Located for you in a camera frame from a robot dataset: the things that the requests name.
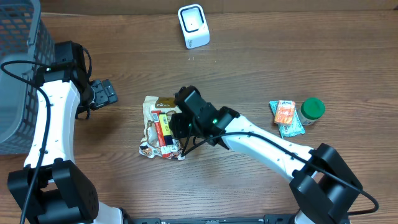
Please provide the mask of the yellow highlighter pen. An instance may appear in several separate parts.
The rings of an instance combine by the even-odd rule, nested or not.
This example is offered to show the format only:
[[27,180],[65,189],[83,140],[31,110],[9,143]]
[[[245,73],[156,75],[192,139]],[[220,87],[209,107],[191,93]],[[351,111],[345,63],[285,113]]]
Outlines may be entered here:
[[165,113],[159,114],[160,125],[162,128],[162,134],[164,136],[164,141],[166,146],[171,146],[173,144],[173,138],[171,134],[171,130],[169,128],[169,122],[167,119],[167,115]]

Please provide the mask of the brown snack pouch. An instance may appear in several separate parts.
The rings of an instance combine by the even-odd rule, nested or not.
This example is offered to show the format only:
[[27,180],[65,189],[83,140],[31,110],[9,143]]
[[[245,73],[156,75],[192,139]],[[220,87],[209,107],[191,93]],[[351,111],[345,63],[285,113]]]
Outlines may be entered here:
[[[142,104],[144,116],[144,137],[141,139],[139,146],[139,153],[143,156],[153,159],[156,156],[162,157],[159,140],[157,137],[155,123],[152,118],[151,111],[160,110],[167,115],[168,122],[171,116],[175,113],[180,113],[180,109],[175,105],[173,98],[146,96]],[[178,139],[175,139],[173,134],[172,155],[170,157],[162,157],[166,159],[184,160],[182,155],[182,145]]]

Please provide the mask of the orange Kleenex tissue pack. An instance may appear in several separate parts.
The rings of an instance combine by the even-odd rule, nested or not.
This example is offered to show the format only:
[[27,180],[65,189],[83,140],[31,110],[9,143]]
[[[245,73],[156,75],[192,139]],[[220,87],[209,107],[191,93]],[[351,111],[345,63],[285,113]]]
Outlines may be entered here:
[[274,122],[276,124],[291,125],[295,112],[295,102],[279,100],[275,111]]

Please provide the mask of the teal wet wipes pack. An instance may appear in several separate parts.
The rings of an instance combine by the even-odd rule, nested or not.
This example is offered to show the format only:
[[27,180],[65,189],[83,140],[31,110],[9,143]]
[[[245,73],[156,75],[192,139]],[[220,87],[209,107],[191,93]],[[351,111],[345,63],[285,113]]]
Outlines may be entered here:
[[[278,103],[278,100],[269,102],[274,116],[275,116],[275,111],[277,109],[277,103]],[[283,124],[277,124],[277,125],[279,127],[279,132],[280,132],[281,138],[293,137],[293,136],[296,136],[299,134],[305,134],[305,129],[299,120],[296,109],[294,112],[293,123],[291,125],[283,125]]]

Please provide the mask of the green lid jar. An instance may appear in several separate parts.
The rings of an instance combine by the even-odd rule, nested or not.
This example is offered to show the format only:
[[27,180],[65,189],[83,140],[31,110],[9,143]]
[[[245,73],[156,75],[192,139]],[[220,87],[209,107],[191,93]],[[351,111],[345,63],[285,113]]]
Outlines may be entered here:
[[309,126],[320,119],[325,113],[325,105],[318,98],[305,100],[299,111],[298,117],[302,125]]

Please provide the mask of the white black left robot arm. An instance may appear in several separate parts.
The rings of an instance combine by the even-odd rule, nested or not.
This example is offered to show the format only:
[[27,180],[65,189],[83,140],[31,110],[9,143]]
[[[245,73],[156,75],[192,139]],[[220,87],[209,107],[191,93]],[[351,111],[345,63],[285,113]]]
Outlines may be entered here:
[[75,120],[118,101],[109,80],[91,80],[88,50],[72,41],[55,44],[52,64],[39,64],[31,85],[39,109],[24,167],[10,172],[7,186],[20,206],[21,223],[129,223],[121,208],[98,198],[93,183],[76,166]]

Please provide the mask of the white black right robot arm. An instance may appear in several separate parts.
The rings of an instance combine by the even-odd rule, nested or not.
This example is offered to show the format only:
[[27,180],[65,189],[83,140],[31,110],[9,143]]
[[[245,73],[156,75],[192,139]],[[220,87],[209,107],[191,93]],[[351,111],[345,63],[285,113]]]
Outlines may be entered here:
[[337,150],[288,142],[250,122],[228,107],[216,109],[194,86],[182,87],[174,103],[170,128],[177,139],[200,138],[186,156],[203,144],[220,145],[249,155],[277,172],[288,183],[299,206],[295,223],[341,223],[350,215],[362,185]]

